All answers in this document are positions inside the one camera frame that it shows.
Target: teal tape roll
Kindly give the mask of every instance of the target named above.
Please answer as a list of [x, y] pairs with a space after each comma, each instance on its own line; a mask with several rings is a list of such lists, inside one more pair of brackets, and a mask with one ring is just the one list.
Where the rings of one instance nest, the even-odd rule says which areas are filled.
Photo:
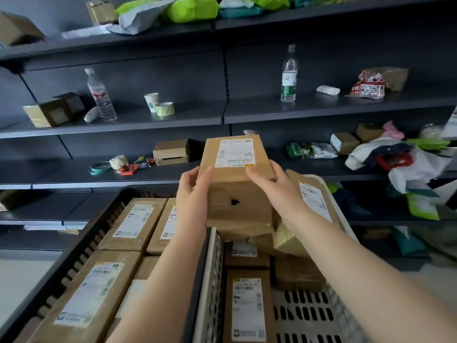
[[101, 173], [105, 173], [106, 171], [111, 169], [111, 165], [109, 161], [98, 162], [93, 164], [90, 167], [89, 173], [93, 176], [99, 175]]

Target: person's right hand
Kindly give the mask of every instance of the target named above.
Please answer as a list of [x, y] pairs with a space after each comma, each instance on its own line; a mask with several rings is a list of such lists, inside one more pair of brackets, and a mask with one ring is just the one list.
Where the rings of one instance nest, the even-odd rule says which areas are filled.
[[265, 192], [287, 227], [294, 230], [294, 217], [297, 216], [298, 212], [303, 211], [308, 207], [293, 187], [293, 184], [288, 179], [281, 166], [272, 160], [270, 160], [270, 163], [276, 175], [276, 182], [272, 182], [261, 175], [254, 166], [246, 167], [246, 174]]

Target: pink item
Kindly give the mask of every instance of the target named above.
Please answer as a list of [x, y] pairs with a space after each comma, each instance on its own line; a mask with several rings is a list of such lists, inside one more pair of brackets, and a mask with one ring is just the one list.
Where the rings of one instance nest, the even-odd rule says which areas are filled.
[[393, 124], [392, 120], [386, 122], [382, 128], [384, 129], [384, 133], [382, 137], [392, 137], [401, 141], [404, 138], [404, 133], [399, 131]]

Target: green tape roll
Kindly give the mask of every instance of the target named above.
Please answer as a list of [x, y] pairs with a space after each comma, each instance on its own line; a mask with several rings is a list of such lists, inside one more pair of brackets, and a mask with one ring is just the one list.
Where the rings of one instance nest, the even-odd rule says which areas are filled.
[[170, 116], [174, 114], [174, 105], [172, 102], [163, 102], [155, 105], [157, 116]]

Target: candy wrapper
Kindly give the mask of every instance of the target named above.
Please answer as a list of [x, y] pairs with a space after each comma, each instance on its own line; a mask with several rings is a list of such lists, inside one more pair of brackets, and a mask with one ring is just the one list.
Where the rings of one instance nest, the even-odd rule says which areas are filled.
[[378, 72], [362, 70], [359, 81], [352, 87], [349, 97], [364, 97], [367, 99], [382, 99], [386, 92], [386, 81]]
[[338, 152], [330, 143], [292, 142], [286, 145], [291, 159], [333, 159]]

